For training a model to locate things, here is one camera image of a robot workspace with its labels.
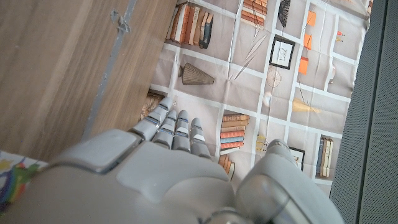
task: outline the shelf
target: shelf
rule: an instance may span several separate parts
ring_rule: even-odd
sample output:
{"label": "shelf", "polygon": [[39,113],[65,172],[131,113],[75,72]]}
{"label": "shelf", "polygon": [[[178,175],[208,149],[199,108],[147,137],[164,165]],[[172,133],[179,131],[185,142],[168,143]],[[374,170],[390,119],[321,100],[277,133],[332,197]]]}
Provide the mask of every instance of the shelf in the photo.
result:
{"label": "shelf", "polygon": [[333,59],[333,65],[336,67],[336,74],[333,84],[328,85],[328,92],[351,98],[354,89],[356,67],[335,58]]}
{"label": "shelf", "polygon": [[312,35],[312,50],[329,55],[336,16],[312,3],[310,4],[310,11],[316,14],[315,25],[312,27],[307,24],[305,33]]}
{"label": "shelf", "polygon": [[306,48],[303,49],[302,57],[308,58],[307,74],[299,73],[297,82],[323,90],[330,71],[331,57]]}
{"label": "shelf", "polygon": [[[224,115],[226,114],[236,114],[236,113],[241,113],[239,111],[231,111],[231,110],[225,110]],[[243,139],[243,146],[239,151],[241,152],[246,152],[251,154],[252,152],[252,140],[253,140],[253,134],[254,134],[254,127],[256,125],[256,117],[250,116],[249,118],[249,124],[246,126],[246,130],[244,131],[244,139]]]}
{"label": "shelf", "polygon": [[349,105],[348,102],[329,98],[304,89],[300,91],[300,88],[295,89],[294,98],[299,101],[303,101],[302,98],[304,98],[303,102],[306,105],[311,102],[310,106],[320,110],[320,112],[293,111],[290,119],[291,122],[331,133],[343,133]]}
{"label": "shelf", "polygon": [[[292,91],[292,85],[294,84],[294,73],[297,66],[297,57],[299,54],[299,45],[295,44],[292,62],[290,63],[290,69],[284,69],[279,67],[270,66],[267,70],[267,81],[264,89],[264,93],[271,93],[271,106],[267,107],[266,104],[262,103],[261,114],[272,116],[275,118],[287,120],[287,114],[289,111],[289,100]],[[281,77],[281,81],[278,85],[274,85],[272,77]]]}
{"label": "shelf", "polygon": [[312,176],[313,157],[315,153],[315,148],[317,145],[317,133],[310,131],[303,131],[297,128],[289,128],[289,134],[287,136],[287,144],[290,147],[301,149],[305,151],[304,155],[304,168],[303,171],[309,177]]}
{"label": "shelf", "polygon": [[242,72],[235,80],[239,70],[231,68],[229,73],[232,78],[226,83],[229,92],[225,96],[224,102],[231,106],[257,112],[262,78]]}
{"label": "shelf", "polygon": [[170,85],[170,78],[173,70],[173,64],[174,64],[174,58],[175,58],[175,52],[172,50],[167,50],[167,49],[162,49],[162,52],[160,53],[159,56],[159,61],[157,62],[156,68],[155,68],[155,74],[154,77],[152,78],[151,83],[164,86],[164,87],[169,87]]}
{"label": "shelf", "polygon": [[282,23],[280,23],[280,20],[277,19],[276,29],[279,31],[282,31],[283,33],[292,35],[292,36],[300,39],[301,33],[302,33],[303,22],[304,22],[306,3],[307,2],[304,0],[291,1],[289,13],[287,16],[286,27],[283,27]]}
{"label": "shelf", "polygon": [[193,50],[214,58],[228,61],[235,20],[231,17],[223,16],[222,14],[210,9],[205,9],[205,11],[214,14],[213,27],[211,29],[211,39],[208,48],[201,49],[199,46],[188,44],[182,44],[181,48]]}
{"label": "shelf", "polygon": [[[244,22],[240,23],[232,62],[242,67],[246,65],[247,68],[262,73],[264,72],[266,64],[265,56],[267,55],[268,48],[272,47],[272,45],[270,46],[270,38],[272,35],[270,32],[263,29],[260,30],[257,37],[254,38],[255,33],[256,28],[254,26]],[[252,56],[249,56],[249,58],[246,59],[249,52],[259,41],[261,41],[259,48],[252,54]]]}
{"label": "shelf", "polygon": [[228,67],[181,54],[180,65],[183,67],[186,63],[190,63],[211,75],[215,82],[212,85],[183,85],[182,78],[178,77],[175,81],[175,89],[193,96],[222,103],[228,82]]}
{"label": "shelf", "polygon": [[357,21],[349,21],[340,16],[338,20],[338,32],[343,33],[345,36],[337,36],[341,38],[342,42],[335,42],[333,51],[352,60],[358,60],[365,36],[363,24]]}

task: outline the bookshelf print fabric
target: bookshelf print fabric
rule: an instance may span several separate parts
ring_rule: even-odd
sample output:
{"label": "bookshelf print fabric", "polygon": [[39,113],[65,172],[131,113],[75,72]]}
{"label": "bookshelf print fabric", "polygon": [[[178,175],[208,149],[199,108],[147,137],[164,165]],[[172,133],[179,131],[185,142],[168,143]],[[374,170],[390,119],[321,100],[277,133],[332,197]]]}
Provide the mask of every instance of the bookshelf print fabric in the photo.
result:
{"label": "bookshelf print fabric", "polygon": [[[200,8],[199,14],[213,15],[211,41],[207,49],[201,49],[166,40],[150,88],[172,97],[176,110],[187,110],[191,119],[201,119],[215,162],[223,148],[228,149],[223,154],[228,160],[222,163],[234,164],[234,187],[264,156],[268,142],[283,139],[305,152],[303,173],[328,195],[369,24],[369,4],[294,0],[289,12],[279,16],[281,2],[288,1],[189,1],[191,9]],[[243,15],[257,20],[251,21],[253,25]],[[275,38],[295,43],[289,69],[270,65]],[[290,56],[282,51],[276,55]],[[214,84],[183,85],[178,71],[186,63],[212,76]],[[249,119],[223,120],[225,114]],[[324,139],[333,142],[327,160],[320,155]],[[257,140],[261,142],[258,150]]]}

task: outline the wood grain surface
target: wood grain surface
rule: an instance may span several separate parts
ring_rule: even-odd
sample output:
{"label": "wood grain surface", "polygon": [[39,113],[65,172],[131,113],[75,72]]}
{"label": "wood grain surface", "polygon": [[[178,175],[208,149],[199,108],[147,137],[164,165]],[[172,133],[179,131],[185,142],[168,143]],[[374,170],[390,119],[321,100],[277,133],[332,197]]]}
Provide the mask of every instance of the wood grain surface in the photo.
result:
{"label": "wood grain surface", "polygon": [[[137,121],[175,2],[137,0],[93,133]],[[48,161],[80,141],[118,33],[110,13],[128,3],[0,1],[0,150]]]}

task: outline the gray panel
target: gray panel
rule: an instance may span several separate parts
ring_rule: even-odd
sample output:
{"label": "gray panel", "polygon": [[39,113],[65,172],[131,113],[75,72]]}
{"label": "gray panel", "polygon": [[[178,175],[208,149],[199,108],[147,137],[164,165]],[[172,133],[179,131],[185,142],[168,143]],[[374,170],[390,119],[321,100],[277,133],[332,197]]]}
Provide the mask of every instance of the gray panel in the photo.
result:
{"label": "gray panel", "polygon": [[371,124],[369,121],[373,115],[385,5],[385,0],[373,3],[371,25],[365,36],[330,193],[331,200],[346,223],[356,223],[359,218],[358,207]]}
{"label": "gray panel", "polygon": [[387,5],[359,218],[364,223],[398,222],[398,2]]}

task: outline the vase illustration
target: vase illustration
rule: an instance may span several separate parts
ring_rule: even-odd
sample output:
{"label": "vase illustration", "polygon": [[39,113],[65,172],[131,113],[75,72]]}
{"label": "vase illustration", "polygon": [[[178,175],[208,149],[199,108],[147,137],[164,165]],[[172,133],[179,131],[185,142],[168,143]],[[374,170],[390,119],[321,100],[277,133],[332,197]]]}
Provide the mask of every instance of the vase illustration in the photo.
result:
{"label": "vase illustration", "polygon": [[186,63],[184,68],[180,67],[178,77],[182,77],[184,85],[212,85],[214,78],[204,71],[196,68],[190,63]]}

